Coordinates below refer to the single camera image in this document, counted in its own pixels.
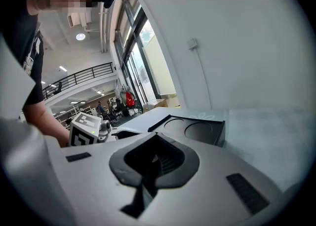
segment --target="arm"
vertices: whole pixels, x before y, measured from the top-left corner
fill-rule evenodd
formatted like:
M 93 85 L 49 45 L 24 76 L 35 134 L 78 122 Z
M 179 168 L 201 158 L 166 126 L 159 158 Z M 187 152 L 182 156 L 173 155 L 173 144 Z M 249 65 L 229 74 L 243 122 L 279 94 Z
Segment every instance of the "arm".
M 24 106 L 23 113 L 28 123 L 37 127 L 42 134 L 55 137 L 60 147 L 66 147 L 69 131 L 47 112 L 43 101 Z

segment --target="cube with marker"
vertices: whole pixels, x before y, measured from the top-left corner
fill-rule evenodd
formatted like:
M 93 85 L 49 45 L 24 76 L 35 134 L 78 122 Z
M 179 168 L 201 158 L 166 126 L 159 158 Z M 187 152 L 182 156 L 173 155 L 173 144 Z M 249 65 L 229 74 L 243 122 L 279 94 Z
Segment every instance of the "cube with marker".
M 101 118 L 80 112 L 71 122 L 69 144 L 71 146 L 96 144 L 100 124 Z

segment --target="black tray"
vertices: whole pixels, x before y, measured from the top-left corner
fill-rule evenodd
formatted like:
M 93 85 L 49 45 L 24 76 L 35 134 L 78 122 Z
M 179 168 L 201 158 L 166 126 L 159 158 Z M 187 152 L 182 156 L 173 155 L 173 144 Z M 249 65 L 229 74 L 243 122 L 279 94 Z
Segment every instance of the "black tray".
M 148 132 L 168 132 L 222 147 L 225 141 L 225 121 L 208 121 L 168 115 L 150 127 Z

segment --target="ceiling light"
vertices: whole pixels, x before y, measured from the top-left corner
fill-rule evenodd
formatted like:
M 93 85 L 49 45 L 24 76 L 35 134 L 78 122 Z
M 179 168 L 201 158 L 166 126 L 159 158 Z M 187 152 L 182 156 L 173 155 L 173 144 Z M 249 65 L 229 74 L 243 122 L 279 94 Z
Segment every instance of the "ceiling light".
M 63 68 L 62 66 L 60 66 L 59 68 L 60 68 L 61 70 L 65 71 L 65 72 L 67 71 L 67 70 L 66 70 L 65 68 Z
M 78 35 L 76 35 L 76 39 L 78 41 L 82 41 L 85 39 L 85 34 L 84 33 L 79 33 Z

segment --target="round ceiling light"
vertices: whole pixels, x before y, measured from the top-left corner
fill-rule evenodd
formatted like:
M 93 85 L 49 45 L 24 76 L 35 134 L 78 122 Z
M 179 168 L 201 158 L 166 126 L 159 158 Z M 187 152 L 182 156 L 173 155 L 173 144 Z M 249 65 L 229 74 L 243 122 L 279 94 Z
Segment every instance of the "round ceiling light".
M 82 41 L 85 39 L 85 34 L 84 33 L 79 33 L 78 35 L 76 35 L 76 39 L 78 41 Z

